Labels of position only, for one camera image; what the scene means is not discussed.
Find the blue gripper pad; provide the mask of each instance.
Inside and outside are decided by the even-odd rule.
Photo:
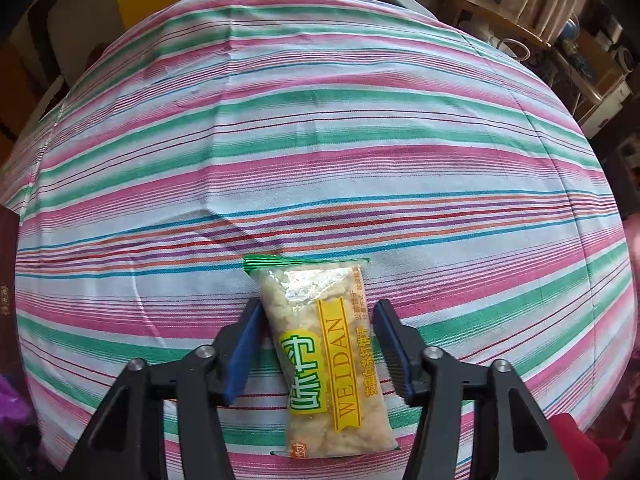
[[[400,323],[389,300],[376,303],[373,309],[373,328],[396,393],[407,404],[411,404],[416,395],[428,387],[429,381],[422,369],[422,337],[414,327]]]
[[[261,327],[265,323],[262,303],[257,299],[249,300],[240,319],[230,327],[233,330],[232,340],[235,339],[235,347],[230,350],[226,362],[226,381],[223,390],[223,399],[226,404],[231,404],[244,390],[246,379],[251,371],[254,357],[260,348]]]

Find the striped tablecloth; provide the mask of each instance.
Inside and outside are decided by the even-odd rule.
[[[19,333],[57,466],[128,359],[174,360],[238,316],[257,292],[247,253],[371,257],[370,304],[390,298],[459,358],[506,357],[547,414],[582,427],[634,339],[620,217],[561,102],[490,46],[370,0],[185,0],[149,17],[20,139],[0,201],[22,219]],[[266,340],[221,410],[238,478],[399,479],[418,413],[376,360],[401,449],[327,468],[270,455],[287,393]]]

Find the metal screw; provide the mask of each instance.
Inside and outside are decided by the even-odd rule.
[[[444,352],[442,348],[438,348],[437,346],[427,346],[427,348],[422,351],[422,355],[428,359],[440,359],[444,355]]]
[[[127,363],[127,368],[132,372],[137,372],[138,370],[142,370],[146,366],[146,362],[144,359],[140,357],[136,357]]]
[[[510,372],[511,371],[510,362],[505,361],[504,359],[496,359],[494,361],[494,366],[495,366],[495,369],[498,370],[499,372]]]
[[[211,345],[202,345],[196,348],[196,355],[203,359],[213,357],[216,354],[216,349]]]

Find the biscuit package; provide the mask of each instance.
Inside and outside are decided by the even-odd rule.
[[[361,267],[252,255],[244,270],[260,285],[290,387],[287,454],[351,456],[398,447],[371,348]]]

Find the blue stripe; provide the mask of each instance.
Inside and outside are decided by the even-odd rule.
[[[69,247],[75,244],[83,244],[86,242],[95,242],[98,240],[105,240],[107,238],[112,238],[121,235],[129,235],[133,233],[143,233],[149,232],[158,229],[165,229],[170,227],[179,227],[190,224],[197,224],[200,222],[206,222],[209,220],[215,219],[227,219],[227,218],[241,218],[244,216],[251,215],[261,215],[261,214],[269,214],[269,213],[279,213],[282,211],[295,210],[296,208],[303,208],[315,205],[327,205],[327,204],[339,204],[339,203],[354,203],[354,202],[366,202],[366,201],[382,201],[382,200],[410,200],[414,198],[439,198],[439,197],[450,197],[450,196],[483,196],[490,194],[530,194],[530,195],[566,195],[567,193],[583,193],[588,194],[598,198],[605,197],[613,197],[611,193],[594,193],[591,191],[585,191],[582,189],[560,189],[555,191],[532,191],[525,189],[496,189],[496,190],[482,190],[482,191],[451,191],[451,192],[440,192],[440,193],[415,193],[415,194],[406,194],[406,195],[378,195],[378,196],[350,196],[343,198],[325,198],[324,200],[316,200],[314,202],[302,202],[298,204],[292,204],[287,206],[280,207],[272,207],[268,209],[255,209],[249,211],[241,211],[236,213],[220,213],[216,216],[210,215],[206,217],[200,218],[192,218],[190,220],[181,220],[178,222],[166,222],[163,224],[156,224],[152,226],[145,227],[137,227],[135,229],[127,229],[126,231],[118,231],[115,233],[111,233],[108,235],[95,236],[92,238],[82,238],[81,240],[74,240],[73,242],[65,242],[63,244],[51,244],[51,245],[40,245],[40,246],[32,246],[32,247],[24,247],[18,249],[18,253],[23,251],[33,251],[36,249],[56,249],[59,247]]]
[[[535,225],[520,225],[511,228],[491,230],[491,231],[480,231],[475,233],[468,233],[464,235],[455,235],[444,238],[429,238],[427,240],[413,240],[411,242],[402,242],[397,244],[387,244],[379,247],[372,248],[359,248],[359,249],[351,249],[345,251],[335,251],[333,253],[311,253],[305,256],[309,258],[324,258],[324,259],[332,259],[332,258],[342,258],[345,256],[364,256],[370,253],[379,253],[381,251],[389,251],[396,249],[404,249],[407,247],[418,247],[424,245],[433,245],[433,244],[442,244],[447,242],[457,242],[459,240],[469,240],[471,238],[479,238],[484,236],[492,236],[492,235],[500,235],[506,233],[513,233],[517,231],[526,231],[533,229],[541,229],[545,227],[559,226],[565,224],[571,224],[577,221],[590,220],[594,218],[606,218],[609,216],[616,216],[618,214],[617,211],[613,213],[608,213],[604,215],[590,215],[584,217],[576,217],[569,218],[567,220],[557,221],[557,222],[546,222],[543,224],[535,224]],[[16,272],[16,276],[20,276],[21,278],[42,278],[44,280],[77,280],[80,278],[114,278],[119,276],[126,277],[135,277],[135,276],[147,276],[149,274],[182,274],[184,272],[199,272],[206,270],[229,270],[229,269],[240,269],[242,267],[242,260],[239,260],[236,263],[231,264],[219,264],[212,266],[191,266],[191,267],[172,267],[169,269],[149,269],[149,270],[130,270],[127,272],[105,272],[103,274],[66,274],[66,275],[57,275],[50,276],[47,274],[27,274],[23,272]]]

